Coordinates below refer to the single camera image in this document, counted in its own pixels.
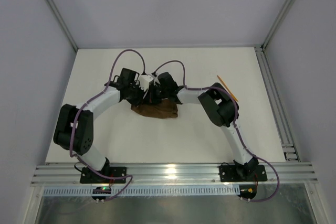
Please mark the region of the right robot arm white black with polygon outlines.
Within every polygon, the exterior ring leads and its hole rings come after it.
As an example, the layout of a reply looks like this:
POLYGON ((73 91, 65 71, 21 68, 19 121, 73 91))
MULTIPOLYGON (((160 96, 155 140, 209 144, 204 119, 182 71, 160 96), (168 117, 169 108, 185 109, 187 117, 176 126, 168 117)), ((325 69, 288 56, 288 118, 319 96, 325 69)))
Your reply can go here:
POLYGON ((251 154, 246 144, 242 143, 242 133, 239 131, 239 106, 228 91, 219 83, 208 88, 187 88, 178 85, 168 72, 160 75, 152 73, 154 81, 149 86, 145 101, 148 104, 158 104, 164 99, 176 104, 201 105, 209 120, 224 133, 233 154, 236 173, 241 180, 256 180, 256 170, 259 162, 251 154))

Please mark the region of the brown cloth napkin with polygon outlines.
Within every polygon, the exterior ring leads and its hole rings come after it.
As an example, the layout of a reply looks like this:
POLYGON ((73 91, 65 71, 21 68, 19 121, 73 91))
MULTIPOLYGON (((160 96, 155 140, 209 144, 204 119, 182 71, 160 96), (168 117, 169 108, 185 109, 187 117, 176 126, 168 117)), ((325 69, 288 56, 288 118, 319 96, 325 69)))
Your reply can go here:
POLYGON ((174 119, 178 117, 177 104, 164 99, 159 104, 131 105, 131 110, 141 116, 156 119, 174 119))

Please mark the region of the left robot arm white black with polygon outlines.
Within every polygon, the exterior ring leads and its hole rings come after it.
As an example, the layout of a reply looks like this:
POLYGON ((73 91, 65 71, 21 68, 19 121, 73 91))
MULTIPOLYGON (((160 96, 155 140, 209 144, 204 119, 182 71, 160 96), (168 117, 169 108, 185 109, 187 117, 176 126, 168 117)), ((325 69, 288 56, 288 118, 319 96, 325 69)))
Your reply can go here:
POLYGON ((87 102, 61 107, 53 141, 85 164, 81 172, 82 183, 88 180, 103 183, 116 178, 108 158, 93 144, 95 119, 122 100, 140 104, 152 82, 153 77, 149 74, 123 68, 120 75, 110 78, 104 89, 87 102))

